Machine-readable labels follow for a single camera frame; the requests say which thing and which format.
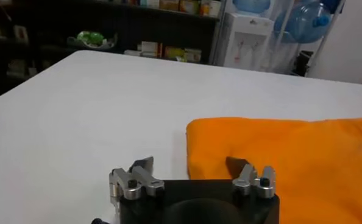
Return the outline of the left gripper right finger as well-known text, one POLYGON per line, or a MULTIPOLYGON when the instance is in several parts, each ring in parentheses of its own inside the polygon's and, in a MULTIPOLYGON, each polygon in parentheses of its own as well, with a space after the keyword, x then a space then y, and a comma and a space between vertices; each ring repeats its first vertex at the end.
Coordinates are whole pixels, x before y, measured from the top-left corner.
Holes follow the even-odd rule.
POLYGON ((245 159, 228 156, 225 163, 233 178, 232 185, 241 195, 247 196, 254 191, 259 198, 274 197, 276 175, 272 166, 264 166, 258 176, 256 168, 245 159))

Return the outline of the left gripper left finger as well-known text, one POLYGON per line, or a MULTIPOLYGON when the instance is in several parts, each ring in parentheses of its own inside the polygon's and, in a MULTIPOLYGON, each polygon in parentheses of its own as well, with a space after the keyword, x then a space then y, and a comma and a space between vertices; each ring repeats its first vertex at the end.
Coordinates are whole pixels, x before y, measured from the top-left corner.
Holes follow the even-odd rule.
POLYGON ((159 197, 165 191, 165 182, 152 176, 154 157, 138 159, 128 171, 113 169, 108 176, 111 201, 138 200, 143 194, 159 197))

